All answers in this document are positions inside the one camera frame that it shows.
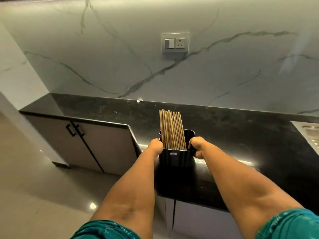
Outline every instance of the black countertop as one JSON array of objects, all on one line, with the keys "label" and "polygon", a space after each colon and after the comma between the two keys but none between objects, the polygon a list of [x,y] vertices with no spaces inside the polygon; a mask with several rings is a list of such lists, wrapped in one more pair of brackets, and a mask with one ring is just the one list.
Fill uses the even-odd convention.
[{"label": "black countertop", "polygon": [[[185,129],[255,167],[319,213],[319,156],[291,123],[319,123],[319,117],[63,94],[47,94],[20,112],[128,124],[138,143],[147,145],[159,137],[160,109],[180,111]],[[158,165],[155,188],[163,197],[227,210],[201,160],[189,169]]]}]

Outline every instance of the person's left hand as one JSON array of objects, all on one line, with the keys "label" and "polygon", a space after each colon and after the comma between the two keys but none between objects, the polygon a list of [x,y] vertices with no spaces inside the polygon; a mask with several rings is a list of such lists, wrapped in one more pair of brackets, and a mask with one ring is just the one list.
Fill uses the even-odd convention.
[{"label": "person's left hand", "polygon": [[153,139],[147,147],[155,152],[155,155],[158,156],[163,151],[163,143],[157,138]]}]

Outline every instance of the black container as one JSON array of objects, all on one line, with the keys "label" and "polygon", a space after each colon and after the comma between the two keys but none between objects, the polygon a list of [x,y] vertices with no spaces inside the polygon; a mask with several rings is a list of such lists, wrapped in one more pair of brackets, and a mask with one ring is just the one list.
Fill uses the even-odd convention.
[{"label": "black container", "polygon": [[[167,166],[176,167],[191,167],[194,161],[194,155],[196,149],[188,149],[188,142],[191,138],[195,136],[195,132],[192,130],[184,129],[185,141],[187,146],[187,151],[185,150],[174,150],[164,148],[162,153],[159,155],[159,164]],[[162,141],[161,133],[159,132],[159,140]]]}]

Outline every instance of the chopstick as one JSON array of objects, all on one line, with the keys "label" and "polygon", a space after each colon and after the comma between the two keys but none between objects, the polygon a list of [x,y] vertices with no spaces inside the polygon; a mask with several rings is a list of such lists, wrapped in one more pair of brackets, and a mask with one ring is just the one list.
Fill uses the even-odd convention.
[{"label": "chopstick", "polygon": [[161,140],[166,149],[187,150],[180,112],[159,111]]}]

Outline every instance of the forearm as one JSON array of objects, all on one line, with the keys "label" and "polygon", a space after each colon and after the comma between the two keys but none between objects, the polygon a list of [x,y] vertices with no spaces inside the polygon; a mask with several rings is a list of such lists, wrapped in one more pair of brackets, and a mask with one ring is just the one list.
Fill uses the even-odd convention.
[{"label": "forearm", "polygon": [[267,177],[207,143],[203,157],[242,233],[253,238],[281,211],[302,207]]},{"label": "forearm", "polygon": [[139,236],[152,235],[154,214],[154,160],[147,148],[115,183],[91,220],[112,220],[133,229]]}]

